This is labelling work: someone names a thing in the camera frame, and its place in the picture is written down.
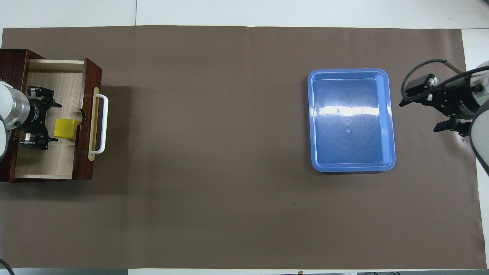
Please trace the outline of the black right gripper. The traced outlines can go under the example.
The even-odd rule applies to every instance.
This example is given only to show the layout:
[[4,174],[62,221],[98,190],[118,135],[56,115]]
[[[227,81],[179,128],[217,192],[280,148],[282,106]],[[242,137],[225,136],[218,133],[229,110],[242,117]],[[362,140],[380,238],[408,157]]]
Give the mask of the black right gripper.
[[[407,96],[415,96],[438,84],[438,78],[433,73],[426,74],[405,85]],[[456,115],[461,119],[475,117],[482,104],[482,85],[471,85],[470,82],[456,82],[450,85],[436,86],[436,110],[444,116]],[[447,120],[434,127],[434,132],[451,131],[459,135],[469,135],[470,121]]]

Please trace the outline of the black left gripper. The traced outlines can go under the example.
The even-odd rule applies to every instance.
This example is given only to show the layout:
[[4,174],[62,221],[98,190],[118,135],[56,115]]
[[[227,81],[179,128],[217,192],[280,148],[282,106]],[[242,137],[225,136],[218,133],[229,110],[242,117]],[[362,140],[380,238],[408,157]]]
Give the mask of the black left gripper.
[[26,134],[21,141],[21,146],[30,149],[48,149],[51,141],[58,142],[59,139],[44,136],[48,134],[45,126],[47,111],[54,108],[62,108],[62,105],[54,99],[54,91],[45,87],[27,87],[29,103],[29,114],[23,122],[23,132]]

